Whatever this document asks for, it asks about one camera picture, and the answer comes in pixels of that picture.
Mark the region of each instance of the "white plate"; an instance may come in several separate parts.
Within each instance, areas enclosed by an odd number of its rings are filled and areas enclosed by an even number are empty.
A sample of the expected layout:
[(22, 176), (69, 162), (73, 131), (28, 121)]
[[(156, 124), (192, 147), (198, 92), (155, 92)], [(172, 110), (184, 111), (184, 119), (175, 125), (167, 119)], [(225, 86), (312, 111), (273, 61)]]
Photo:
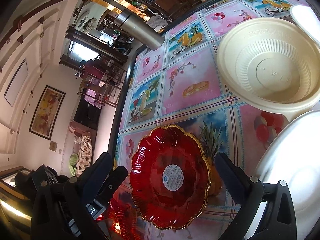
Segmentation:
[(290, 7), (290, 16), (320, 46), (320, 22), (313, 10), (309, 6), (293, 5)]
[[(261, 158), (256, 176), (266, 183), (285, 180), (297, 220), (297, 240), (303, 240), (320, 217), (320, 111), (311, 111), (291, 122)], [(245, 239), (262, 217), (261, 203)]]

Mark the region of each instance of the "gold trim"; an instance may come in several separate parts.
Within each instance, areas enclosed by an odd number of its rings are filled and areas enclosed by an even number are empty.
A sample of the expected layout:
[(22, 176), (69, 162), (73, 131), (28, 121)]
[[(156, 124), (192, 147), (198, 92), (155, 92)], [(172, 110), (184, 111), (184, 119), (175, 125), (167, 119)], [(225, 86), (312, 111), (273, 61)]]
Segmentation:
[(6, 183), (3, 182), (2, 180), (0, 180), (0, 188), (2, 188), (4, 191), (10, 193), (11, 195), (14, 195), (15, 197), (17, 197), (19, 199), (27, 199), (28, 200), (28, 198), (26, 196), (24, 196), (24, 195), (20, 194), (19, 192), (8, 187), (6, 185)]
[(30, 216), (24, 214), (23, 212), (21, 212), (20, 210), (16, 209), (15, 207), (13, 207), (12, 205), (8, 204), (3, 200), (0, 200), (0, 206), (2, 207), (2, 210), (8, 217), (22, 223), (27, 227), (31, 227)]
[(3, 178), (7, 175), (9, 175), (10, 173), (13, 173), (15, 171), (19, 171), (19, 170), (22, 170), (24, 169), (23, 166), (18, 166), (18, 167), (15, 167), (15, 168), (12, 168), (12, 169), (8, 169), (8, 170), (5, 170), (5, 171), (0, 171), (0, 178)]
[(146, 218), (141, 214), (140, 207), (137, 205), (137, 201), (134, 200), (134, 198), (133, 198), (133, 196), (132, 196), (132, 186), (131, 186), (131, 183), (130, 183), (130, 175), (131, 175), (131, 172), (130, 172), (130, 173), (129, 173), (129, 185), (130, 185), (130, 187), (131, 187), (131, 198), (132, 198), (132, 201), (133, 201), (134, 204), (138, 207), (139, 212), (140, 212), (142, 218), (143, 218), (144, 220), (148, 221), (148, 222), (151, 222), (156, 228), (158, 228), (158, 229), (160, 229), (160, 230), (167, 230), (167, 229), (176, 229), (176, 230), (178, 230), (178, 229), (183, 229), (183, 228), (186, 228), (187, 226), (189, 226), (189, 225), (191, 224), (191, 222), (192, 222), (196, 217), (200, 216), (201, 213), (202, 213), (202, 212), (204, 211), (204, 209), (206, 208), (207, 203), (208, 203), (208, 198), (209, 198), (209, 189), (210, 189), (210, 185), (211, 185), (211, 168), (210, 168), (210, 164), (208, 163), (207, 158), (204, 156), (204, 151), (203, 151), (203, 148), (202, 148), (202, 145), (201, 145), (200, 141), (199, 141), (198, 138), (195, 137), (193, 134), (187, 133), (187, 132), (186, 132), (185, 130), (183, 130), (180, 126), (175, 125), (175, 124), (170, 124), (170, 125), (166, 125), (166, 126), (158, 126), (158, 127), (155, 127), (155, 128), (153, 128), (153, 129), (151, 130), (151, 132), (150, 132), (147, 136), (143, 137), (143, 138), (140, 140), (139, 144), (138, 144), (137, 151), (133, 154), (133, 156), (132, 156), (132, 158), (131, 158), (131, 167), (132, 167), (132, 159), (133, 159), (133, 157), (136, 155), (136, 153), (138, 152), (138, 150), (139, 150), (139, 148), (140, 148), (140, 143), (141, 143), (141, 141), (142, 141), (144, 138), (149, 137), (149, 136), (152, 134), (152, 132), (153, 132), (154, 130), (156, 130), (156, 129), (164, 129), (164, 130), (166, 130), (166, 129), (170, 128), (170, 127), (178, 128), (180, 131), (183, 132), (184, 135), (191, 137), (191, 138), (197, 143), (197, 145), (198, 145), (198, 147), (199, 147), (199, 149), (200, 149), (201, 157), (202, 157), (202, 159), (204, 160), (204, 162), (205, 162), (205, 164), (206, 164), (206, 166), (207, 166), (207, 171), (208, 171), (208, 184), (207, 184), (207, 188), (206, 188), (206, 190), (205, 190), (205, 192), (204, 192), (205, 196), (204, 196), (204, 202), (203, 202), (203, 205), (202, 205), (201, 210), (200, 210), (196, 215), (193, 215), (193, 216), (190, 218), (190, 220), (188, 221), (187, 224), (185, 224), (183, 227), (180, 227), (180, 228), (171, 227), (171, 226), (170, 226), (170, 227), (167, 227), (167, 228), (161, 228), (161, 227), (158, 227), (157, 225), (155, 225), (151, 220), (146, 219)]

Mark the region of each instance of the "red glass plate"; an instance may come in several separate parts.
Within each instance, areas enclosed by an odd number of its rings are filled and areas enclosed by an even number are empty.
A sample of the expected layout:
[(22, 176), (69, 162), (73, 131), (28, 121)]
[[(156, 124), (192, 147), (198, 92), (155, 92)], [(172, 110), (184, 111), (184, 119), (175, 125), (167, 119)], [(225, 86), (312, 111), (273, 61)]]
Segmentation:
[(132, 199), (159, 229), (182, 229), (207, 205), (211, 170), (198, 139), (177, 125), (157, 127), (132, 157)]
[(106, 211), (106, 217), (114, 221), (109, 230), (120, 234), (123, 240), (141, 240), (137, 216), (131, 209), (131, 207), (125, 207), (112, 198)]

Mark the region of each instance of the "framed painting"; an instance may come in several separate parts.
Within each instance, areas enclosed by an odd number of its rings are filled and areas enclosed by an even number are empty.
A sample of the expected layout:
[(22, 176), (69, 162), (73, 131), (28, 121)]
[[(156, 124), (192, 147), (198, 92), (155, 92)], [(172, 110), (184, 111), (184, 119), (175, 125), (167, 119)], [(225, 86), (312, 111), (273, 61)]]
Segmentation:
[(64, 92), (48, 85), (44, 88), (33, 114), (29, 132), (51, 140), (53, 127), (65, 95)]

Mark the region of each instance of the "pink tablecloth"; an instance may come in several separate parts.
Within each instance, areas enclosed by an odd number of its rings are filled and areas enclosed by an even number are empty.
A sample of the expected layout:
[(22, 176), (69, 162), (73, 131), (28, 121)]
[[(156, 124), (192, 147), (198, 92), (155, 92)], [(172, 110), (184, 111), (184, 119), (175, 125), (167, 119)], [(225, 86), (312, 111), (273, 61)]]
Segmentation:
[[(279, 10), (273, 9), (274, 3), (279, 5)], [(289, 8), (294, 4), (306, 2), (222, 0), (170, 30), (157, 51), (142, 52), (124, 106), (117, 164), (130, 171), (132, 154), (139, 141), (158, 125), (175, 123), (197, 137), (207, 125), (212, 126), (211, 136), (215, 129), (216, 134), (220, 131), (215, 138), (220, 144), (219, 151), (225, 152), (248, 176), (254, 175), (260, 158), (287, 125), (287, 120), (281, 115), (262, 113), (232, 94), (219, 78), (216, 52), (224, 35), (234, 26), (257, 17), (290, 20)], [(130, 207), (130, 214), (135, 214), (128, 179), (117, 191), (116, 198)], [(216, 196), (210, 196), (200, 217), (185, 229), (161, 231), (140, 217), (138, 228), (141, 239), (214, 240), (238, 210), (239, 206), (223, 186)]]

